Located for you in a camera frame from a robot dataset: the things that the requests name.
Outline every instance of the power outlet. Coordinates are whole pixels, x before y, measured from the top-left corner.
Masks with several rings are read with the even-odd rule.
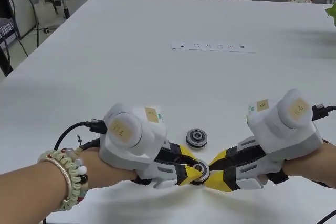
[[[251,47],[243,44],[216,43],[216,42],[173,41],[171,43],[171,47],[173,49],[188,49],[188,50],[256,52]]]

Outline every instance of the ball bearing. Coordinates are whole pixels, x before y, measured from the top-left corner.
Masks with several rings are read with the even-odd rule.
[[[185,140],[189,147],[193,149],[200,149],[207,144],[208,136],[205,131],[201,129],[191,129],[188,131]]]
[[[202,185],[210,177],[210,168],[206,162],[203,160],[198,160],[198,163],[193,166],[194,169],[202,173],[202,176],[194,181],[191,181],[192,185]]]

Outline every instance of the label sticker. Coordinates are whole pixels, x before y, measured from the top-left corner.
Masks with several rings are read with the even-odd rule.
[[[149,122],[158,123],[159,119],[157,117],[156,109],[145,107],[147,120]]]
[[[289,114],[295,121],[299,121],[300,117],[302,117],[309,108],[308,103],[306,103],[304,99],[298,98],[289,107]]]
[[[268,106],[268,99],[261,100],[261,101],[257,102],[257,111],[258,112],[266,110],[268,108],[269,108],[269,106]]]
[[[133,135],[133,131],[119,119],[113,120],[109,130],[124,143],[127,143]]]

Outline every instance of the table surface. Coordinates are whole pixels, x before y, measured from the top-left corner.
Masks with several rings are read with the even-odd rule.
[[[68,126],[116,102],[158,104],[171,142],[199,127],[215,155],[251,136],[247,104],[300,88],[335,105],[336,28],[325,5],[239,0],[88,0],[0,85],[0,173],[34,163]],[[246,43],[257,53],[174,50],[173,40]],[[336,114],[317,122],[335,142]],[[78,129],[63,146],[96,137]],[[92,190],[72,223],[316,223],[336,191],[303,178],[263,190],[155,190],[132,182]]]

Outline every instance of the chair leg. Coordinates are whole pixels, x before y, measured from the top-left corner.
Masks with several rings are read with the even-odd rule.
[[[68,18],[70,18],[69,9],[68,9],[67,4],[65,3],[64,0],[62,0],[62,3],[63,3],[63,11],[64,11],[65,19],[68,19]]]

